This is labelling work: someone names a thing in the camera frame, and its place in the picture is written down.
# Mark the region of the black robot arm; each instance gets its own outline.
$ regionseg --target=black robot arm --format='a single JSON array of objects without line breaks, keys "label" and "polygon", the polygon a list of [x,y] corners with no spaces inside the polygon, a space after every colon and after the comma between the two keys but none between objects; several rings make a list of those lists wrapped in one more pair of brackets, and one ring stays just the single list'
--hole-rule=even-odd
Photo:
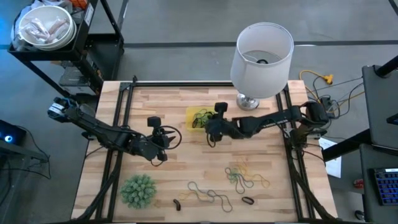
[{"label": "black robot arm", "polygon": [[170,142],[175,137],[167,137],[174,131],[165,131],[161,127],[159,117],[148,118],[148,126],[153,127],[150,136],[145,136],[128,127],[114,127],[82,112],[80,107],[71,99],[55,98],[47,111],[50,118],[61,123],[71,122],[88,133],[97,137],[99,143],[107,149],[119,150],[134,156],[142,156],[148,161],[155,157],[166,161],[166,149],[170,149]]},{"label": "black robot arm", "polygon": [[[300,110],[303,107],[306,108],[305,114]],[[307,135],[315,128],[320,128],[329,122],[325,109],[316,102],[307,102],[301,106],[291,106],[286,110],[261,117],[232,118],[231,121],[223,117],[227,109],[227,103],[216,103],[215,111],[217,113],[210,115],[206,123],[205,130],[212,142],[222,140],[223,135],[233,139],[251,138],[264,128],[295,121],[300,122],[301,125],[290,132],[292,144],[303,144],[303,141],[307,139]]]}]

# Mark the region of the concrete floor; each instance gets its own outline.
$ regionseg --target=concrete floor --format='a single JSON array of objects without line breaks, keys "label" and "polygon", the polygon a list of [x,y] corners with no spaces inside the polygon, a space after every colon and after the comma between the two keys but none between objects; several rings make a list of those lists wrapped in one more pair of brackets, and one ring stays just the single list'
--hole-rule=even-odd
[{"label": "concrete floor", "polygon": [[[9,43],[14,17],[28,2],[0,2],[0,44]],[[122,0],[111,1],[116,18],[121,3]],[[387,0],[130,0],[122,32],[125,43],[226,42],[235,41],[247,25],[268,21],[287,28],[295,40],[394,40],[398,36],[397,20]],[[105,13],[98,6],[90,32],[110,31]],[[126,49],[118,80],[130,80],[133,75],[140,80],[229,80],[233,50],[233,47]],[[334,74],[334,83],[339,83],[360,77],[362,66],[383,64],[396,56],[396,52],[398,45],[296,47],[289,78],[298,79],[299,71],[310,69]],[[24,187],[15,198],[23,209],[15,211],[9,223],[68,220],[87,140],[80,136],[80,128],[47,117],[52,99],[58,96],[55,90],[5,50],[0,50],[0,58],[0,119],[33,132],[37,144],[51,155],[53,176],[52,180],[46,180],[25,175]],[[54,80],[62,74],[62,69],[47,62],[38,66]],[[308,86],[313,79],[313,75],[304,78]],[[319,94],[338,99],[360,82],[321,90]],[[317,83],[318,88],[324,86],[322,81]],[[346,110],[347,105],[342,107],[342,113]],[[366,129],[368,120],[363,111],[366,105],[361,95],[351,102],[346,116],[332,123],[328,135],[347,138]],[[362,209],[359,194],[341,190],[341,186],[350,188],[352,181],[361,177],[357,161],[358,153],[344,156],[343,178],[330,177],[337,211],[344,220],[355,220],[353,212]]]}]

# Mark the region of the artificial plant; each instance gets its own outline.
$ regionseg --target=artificial plant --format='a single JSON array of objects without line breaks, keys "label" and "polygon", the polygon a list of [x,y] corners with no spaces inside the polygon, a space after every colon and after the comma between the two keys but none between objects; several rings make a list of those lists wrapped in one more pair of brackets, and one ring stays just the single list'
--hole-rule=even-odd
[{"label": "artificial plant", "polygon": [[129,208],[146,208],[156,194],[155,181],[146,174],[134,175],[124,181],[120,194]]}]

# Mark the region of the white lampshade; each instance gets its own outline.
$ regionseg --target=white lampshade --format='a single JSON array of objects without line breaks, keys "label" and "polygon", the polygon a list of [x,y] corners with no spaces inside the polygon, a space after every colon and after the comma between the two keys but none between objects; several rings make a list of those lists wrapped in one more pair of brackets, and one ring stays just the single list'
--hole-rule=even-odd
[{"label": "white lampshade", "polygon": [[[240,33],[231,67],[235,88],[250,98],[268,98],[278,94],[289,79],[294,42],[282,26],[270,22],[253,24]],[[267,52],[278,58],[276,62],[252,62],[248,52]]]}]

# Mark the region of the wooden table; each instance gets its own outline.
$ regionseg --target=wooden table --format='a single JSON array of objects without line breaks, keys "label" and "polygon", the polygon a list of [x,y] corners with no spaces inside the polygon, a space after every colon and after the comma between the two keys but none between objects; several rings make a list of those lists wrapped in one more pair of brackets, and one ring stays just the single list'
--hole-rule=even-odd
[{"label": "wooden table", "polygon": [[[301,105],[307,101],[303,81],[289,81],[289,88],[293,105]],[[96,117],[109,125],[113,122],[118,90],[119,82],[105,82],[99,100]],[[264,129],[251,139],[232,140],[224,137],[215,148],[207,145],[205,133],[191,133],[185,128],[185,110],[188,106],[213,106],[216,102],[225,101],[228,103],[228,111],[225,113],[227,118],[262,116],[278,110],[275,97],[271,97],[261,100],[260,106],[255,111],[242,111],[236,105],[236,94],[237,91],[233,87],[134,89],[130,127],[144,134],[150,134],[152,128],[147,127],[146,119],[150,116],[159,116],[162,118],[162,124],[178,128],[183,139],[178,148],[167,151],[169,160],[159,167],[153,167],[142,157],[123,155],[119,188],[134,174],[148,174],[156,181],[158,192],[152,205],[143,210],[128,208],[122,203],[118,194],[114,222],[297,221],[284,143],[278,127]],[[87,153],[98,146],[98,142],[91,142]],[[318,147],[308,147],[306,150],[322,156]],[[106,150],[102,149],[86,159],[72,218],[81,215],[98,193],[105,158]],[[265,189],[259,181],[255,181],[254,187],[246,189],[245,194],[237,194],[235,185],[226,178],[224,169],[236,165],[238,159],[246,161],[250,173],[264,176],[271,183],[270,186]],[[324,163],[309,154],[304,156],[304,161],[311,190],[327,211],[336,217],[336,208]],[[182,210],[176,211],[173,199],[178,198],[181,192],[187,193],[187,183],[192,180],[202,190],[213,189],[218,194],[227,195],[233,205],[233,211],[229,213],[222,211],[221,201],[218,198],[215,203],[208,203],[198,201],[194,195],[180,201]],[[252,197],[255,204],[245,204],[241,200],[243,196]],[[303,210],[307,214],[302,192],[300,198]],[[109,197],[105,200],[104,214],[108,211],[108,202]]]}]

